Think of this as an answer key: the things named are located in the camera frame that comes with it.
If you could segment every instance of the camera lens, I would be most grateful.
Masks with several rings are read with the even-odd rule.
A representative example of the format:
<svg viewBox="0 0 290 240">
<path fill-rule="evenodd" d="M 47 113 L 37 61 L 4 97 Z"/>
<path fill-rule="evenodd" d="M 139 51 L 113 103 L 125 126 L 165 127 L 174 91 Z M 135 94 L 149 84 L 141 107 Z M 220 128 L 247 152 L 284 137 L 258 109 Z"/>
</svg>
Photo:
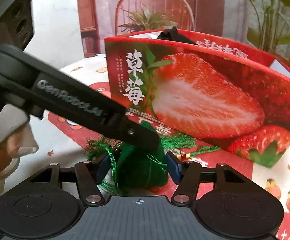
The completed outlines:
<svg viewBox="0 0 290 240">
<path fill-rule="evenodd" d="M 21 44 L 24 45 L 29 39 L 29 32 L 25 33 L 22 37 L 21 37 Z"/>
<path fill-rule="evenodd" d="M 25 29 L 26 24 L 27 24 L 26 19 L 22 20 L 22 21 L 18 24 L 18 26 L 17 26 L 17 28 L 16 28 L 16 33 L 17 33 L 17 34 L 21 34 L 22 31 Z"/>
<path fill-rule="evenodd" d="M 19 3 L 18 5 L 15 6 L 15 8 L 12 11 L 12 16 L 13 18 L 18 18 L 21 15 L 21 12 L 23 10 L 23 4 Z"/>
</svg>

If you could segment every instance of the chinese characters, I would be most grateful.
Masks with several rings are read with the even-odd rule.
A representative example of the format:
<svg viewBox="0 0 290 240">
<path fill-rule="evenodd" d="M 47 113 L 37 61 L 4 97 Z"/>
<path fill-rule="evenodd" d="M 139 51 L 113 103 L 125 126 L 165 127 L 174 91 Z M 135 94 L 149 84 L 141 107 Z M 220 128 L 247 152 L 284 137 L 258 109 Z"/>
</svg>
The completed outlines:
<svg viewBox="0 0 290 240">
<path fill-rule="evenodd" d="M 229 47 L 228 44 L 226 46 L 217 45 L 214 41 L 211 43 L 210 40 L 206 40 L 206 39 L 204 39 L 204 41 L 196 41 L 196 43 L 198 46 L 201 46 L 201 47 L 205 47 L 209 49 L 216 49 L 218 51 L 222 51 L 228 54 L 235 54 L 236 56 L 239 56 L 242 58 L 247 58 L 248 56 L 247 54 L 245 54 L 238 48 Z"/>
<path fill-rule="evenodd" d="M 125 89 L 127 94 L 123 94 L 125 97 L 127 97 L 131 102 L 133 102 L 134 105 L 138 105 L 139 101 L 143 101 L 143 98 L 145 97 L 142 93 L 142 90 L 140 88 L 141 85 L 143 85 L 143 81 L 137 76 L 137 72 L 143 73 L 142 65 L 143 62 L 141 60 L 142 53 L 134 50 L 134 53 L 127 53 L 126 56 L 126 62 L 128 67 L 130 68 L 127 72 L 131 75 L 131 77 L 134 77 L 135 80 L 132 80 L 129 78 L 127 80 L 127 88 Z"/>
<path fill-rule="evenodd" d="M 116 56 L 116 68 L 117 68 L 117 77 L 118 77 L 118 86 L 120 88 L 125 88 L 124 86 L 124 78 L 123 78 L 123 62 L 122 62 L 122 57 Z"/>
<path fill-rule="evenodd" d="M 123 94 L 125 97 L 128 97 L 128 99 L 133 102 L 134 105 L 138 105 L 139 101 L 143 101 L 144 95 L 141 91 L 141 88 L 139 86 L 143 85 L 143 81 L 136 76 L 135 81 L 131 80 L 130 78 L 127 80 L 127 88 L 125 89 L 128 94 Z"/>
</svg>

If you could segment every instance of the sliced strawberry image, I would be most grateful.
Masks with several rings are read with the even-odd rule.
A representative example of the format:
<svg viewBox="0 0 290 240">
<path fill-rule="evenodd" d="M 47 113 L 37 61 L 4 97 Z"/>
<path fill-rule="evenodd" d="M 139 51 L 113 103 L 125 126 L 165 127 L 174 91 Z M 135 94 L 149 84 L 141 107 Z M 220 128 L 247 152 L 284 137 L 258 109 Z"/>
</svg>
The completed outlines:
<svg viewBox="0 0 290 240">
<path fill-rule="evenodd" d="M 166 125 L 196 138 L 231 138 L 264 121 L 260 104 L 199 56 L 168 55 L 155 70 L 153 110 Z"/>
<path fill-rule="evenodd" d="M 273 166 L 290 146 L 290 132 L 277 125 L 265 125 L 236 139 L 227 151 L 266 167 Z"/>
</svg>

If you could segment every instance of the chair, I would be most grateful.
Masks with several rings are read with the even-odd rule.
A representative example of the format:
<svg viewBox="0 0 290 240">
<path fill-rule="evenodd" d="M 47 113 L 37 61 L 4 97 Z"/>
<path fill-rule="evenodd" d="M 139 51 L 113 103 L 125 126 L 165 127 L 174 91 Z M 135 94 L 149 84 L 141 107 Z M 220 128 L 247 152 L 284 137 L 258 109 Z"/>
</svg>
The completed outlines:
<svg viewBox="0 0 290 240">
<path fill-rule="evenodd" d="M 151 12 L 169 15 L 179 29 L 194 29 L 193 12 L 186 0 L 120 0 L 115 12 L 115 35 L 126 33 L 119 26 L 130 23 L 129 12 L 141 12 L 141 4 Z"/>
</svg>

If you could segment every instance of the strawberry gift box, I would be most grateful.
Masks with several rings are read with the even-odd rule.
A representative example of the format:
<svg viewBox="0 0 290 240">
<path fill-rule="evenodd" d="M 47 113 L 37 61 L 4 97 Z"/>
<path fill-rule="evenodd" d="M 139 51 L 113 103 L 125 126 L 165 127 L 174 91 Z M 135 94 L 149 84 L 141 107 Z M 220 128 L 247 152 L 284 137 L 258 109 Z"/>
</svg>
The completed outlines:
<svg viewBox="0 0 290 240">
<path fill-rule="evenodd" d="M 131 112 L 272 167 L 290 146 L 290 69 L 246 44 L 179 30 L 105 39 L 111 97 Z"/>
</svg>

